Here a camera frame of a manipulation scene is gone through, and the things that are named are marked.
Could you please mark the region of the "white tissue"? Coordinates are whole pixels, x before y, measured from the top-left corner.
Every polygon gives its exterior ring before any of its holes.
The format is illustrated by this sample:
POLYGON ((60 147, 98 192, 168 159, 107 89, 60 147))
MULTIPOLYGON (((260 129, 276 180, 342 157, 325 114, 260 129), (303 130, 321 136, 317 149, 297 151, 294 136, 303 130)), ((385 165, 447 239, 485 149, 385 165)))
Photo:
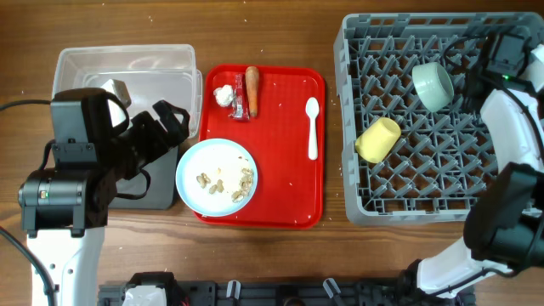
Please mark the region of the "white tissue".
POLYGON ((221 107, 228 107, 235 99, 235 91, 229 84, 216 88, 213 91, 216 102, 221 107))

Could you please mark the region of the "red snack wrapper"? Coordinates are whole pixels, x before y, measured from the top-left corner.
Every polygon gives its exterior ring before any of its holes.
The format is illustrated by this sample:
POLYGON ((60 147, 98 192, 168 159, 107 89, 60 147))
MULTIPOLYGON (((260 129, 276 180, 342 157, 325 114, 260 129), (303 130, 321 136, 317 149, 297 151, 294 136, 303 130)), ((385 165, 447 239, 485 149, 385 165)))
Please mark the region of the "red snack wrapper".
POLYGON ((236 74, 235 84, 233 86, 233 92, 235 97, 232 102, 232 112, 230 117, 240 122, 247 122, 250 119, 249 116, 249 104, 247 101, 247 92, 245 85, 245 75, 236 74))

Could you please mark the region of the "large light blue plate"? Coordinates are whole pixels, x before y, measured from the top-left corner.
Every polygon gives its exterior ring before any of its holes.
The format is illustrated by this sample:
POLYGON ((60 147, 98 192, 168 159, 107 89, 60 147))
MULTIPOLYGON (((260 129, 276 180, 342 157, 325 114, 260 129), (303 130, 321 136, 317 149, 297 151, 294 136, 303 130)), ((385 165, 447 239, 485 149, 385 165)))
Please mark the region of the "large light blue plate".
POLYGON ((251 154, 232 140, 207 139, 181 157, 175 184, 183 202, 204 217, 225 217, 240 211, 258 186, 251 154))

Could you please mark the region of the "orange carrot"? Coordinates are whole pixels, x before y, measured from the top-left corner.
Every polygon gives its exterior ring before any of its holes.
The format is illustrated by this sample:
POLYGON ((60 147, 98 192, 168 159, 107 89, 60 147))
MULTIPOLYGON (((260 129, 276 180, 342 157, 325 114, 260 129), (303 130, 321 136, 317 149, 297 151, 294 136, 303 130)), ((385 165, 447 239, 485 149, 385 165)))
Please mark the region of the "orange carrot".
POLYGON ((258 87, 260 81, 259 70, 256 66, 248 66, 245 73, 246 95, 251 117, 258 115, 258 87))

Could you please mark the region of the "peanut shell food scraps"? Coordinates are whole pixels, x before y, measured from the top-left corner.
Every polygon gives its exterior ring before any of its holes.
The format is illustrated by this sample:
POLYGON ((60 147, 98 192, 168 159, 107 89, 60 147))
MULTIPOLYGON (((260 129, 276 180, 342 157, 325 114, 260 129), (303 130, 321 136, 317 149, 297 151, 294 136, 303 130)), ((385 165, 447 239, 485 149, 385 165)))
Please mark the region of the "peanut shell food scraps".
POLYGON ((217 168, 209 176, 199 173, 195 180, 207 195, 228 197, 233 203, 247 199, 254 185, 255 173, 249 167, 225 169, 217 168))

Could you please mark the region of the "white plastic spoon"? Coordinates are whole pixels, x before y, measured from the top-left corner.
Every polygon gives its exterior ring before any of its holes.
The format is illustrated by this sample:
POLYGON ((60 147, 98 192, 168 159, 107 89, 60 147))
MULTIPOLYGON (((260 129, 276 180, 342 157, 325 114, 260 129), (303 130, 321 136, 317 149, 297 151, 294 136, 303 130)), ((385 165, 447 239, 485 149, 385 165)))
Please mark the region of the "white plastic spoon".
POLYGON ((316 119, 320 113, 320 106, 317 98, 310 97, 305 106, 306 115, 309 118, 309 142, 308 142, 308 158, 312 161, 318 157, 318 142, 316 131, 316 119))

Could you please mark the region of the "yellow plastic cup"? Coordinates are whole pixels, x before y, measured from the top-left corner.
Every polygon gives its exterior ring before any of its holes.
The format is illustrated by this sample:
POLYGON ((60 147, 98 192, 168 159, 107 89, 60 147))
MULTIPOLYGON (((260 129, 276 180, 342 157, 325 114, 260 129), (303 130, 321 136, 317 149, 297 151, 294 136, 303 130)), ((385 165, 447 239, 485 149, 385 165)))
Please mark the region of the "yellow plastic cup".
POLYGON ((372 123, 355 141, 355 150, 369 163, 379 163, 385 159, 401 135, 397 122, 380 117, 372 123))

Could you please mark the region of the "mint green bowl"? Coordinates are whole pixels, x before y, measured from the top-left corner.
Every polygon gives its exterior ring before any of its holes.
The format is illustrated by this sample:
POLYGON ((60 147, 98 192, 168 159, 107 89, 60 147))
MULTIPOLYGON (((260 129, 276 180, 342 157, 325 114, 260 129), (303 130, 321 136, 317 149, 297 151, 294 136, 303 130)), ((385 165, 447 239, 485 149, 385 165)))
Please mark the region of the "mint green bowl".
POLYGON ((418 98, 428 111, 437 112, 454 98, 451 79, 437 62, 414 66, 412 81, 418 98))

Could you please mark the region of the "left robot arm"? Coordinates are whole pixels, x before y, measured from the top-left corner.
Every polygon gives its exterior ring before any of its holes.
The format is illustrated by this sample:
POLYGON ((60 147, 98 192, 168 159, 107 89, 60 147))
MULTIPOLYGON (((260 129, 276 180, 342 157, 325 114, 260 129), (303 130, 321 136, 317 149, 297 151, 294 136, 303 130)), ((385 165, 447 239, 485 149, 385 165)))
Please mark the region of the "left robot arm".
POLYGON ((109 205, 141 200, 122 193, 118 181, 151 176, 145 166, 189 136, 190 115, 165 100, 111 122, 110 105, 122 102, 103 88, 77 88, 50 101, 54 139, 44 151, 54 167, 41 165, 21 185, 18 202, 33 266, 34 305, 93 305, 97 268, 109 205))

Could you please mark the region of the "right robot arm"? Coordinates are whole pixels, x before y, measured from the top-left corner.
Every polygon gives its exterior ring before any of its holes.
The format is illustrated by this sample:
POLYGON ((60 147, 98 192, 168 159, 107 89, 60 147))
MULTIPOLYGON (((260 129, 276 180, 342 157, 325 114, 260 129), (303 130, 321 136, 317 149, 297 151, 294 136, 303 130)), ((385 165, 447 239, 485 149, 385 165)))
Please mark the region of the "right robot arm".
POLYGON ((463 107, 488 128, 498 175, 465 220, 463 236, 438 255, 401 272, 399 305, 441 305, 490 276, 513 278, 543 265, 543 47, 530 38, 491 32, 477 62, 467 69, 463 107))

